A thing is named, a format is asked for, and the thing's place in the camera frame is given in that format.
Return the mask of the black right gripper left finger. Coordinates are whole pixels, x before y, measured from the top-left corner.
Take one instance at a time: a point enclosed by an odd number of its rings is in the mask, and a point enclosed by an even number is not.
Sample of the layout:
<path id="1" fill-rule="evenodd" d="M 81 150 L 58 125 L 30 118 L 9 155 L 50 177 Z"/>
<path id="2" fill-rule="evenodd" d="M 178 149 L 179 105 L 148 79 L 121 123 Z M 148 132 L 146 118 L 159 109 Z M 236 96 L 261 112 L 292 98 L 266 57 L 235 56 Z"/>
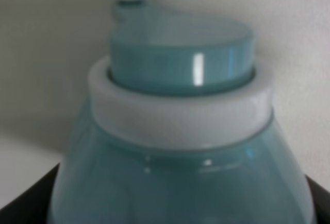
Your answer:
<path id="1" fill-rule="evenodd" d="M 59 165 L 1 208 L 1 224 L 45 224 Z"/>

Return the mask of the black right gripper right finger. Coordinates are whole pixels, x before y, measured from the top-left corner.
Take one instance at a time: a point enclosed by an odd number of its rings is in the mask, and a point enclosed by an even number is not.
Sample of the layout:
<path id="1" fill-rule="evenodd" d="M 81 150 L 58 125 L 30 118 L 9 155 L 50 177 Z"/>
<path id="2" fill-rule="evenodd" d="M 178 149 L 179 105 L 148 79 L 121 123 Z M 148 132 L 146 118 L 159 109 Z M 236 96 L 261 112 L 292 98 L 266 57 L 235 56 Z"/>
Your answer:
<path id="1" fill-rule="evenodd" d="M 330 196 L 329 191 L 319 185 L 312 178 L 305 176 L 312 194 L 314 216 L 312 223 L 330 224 Z"/>

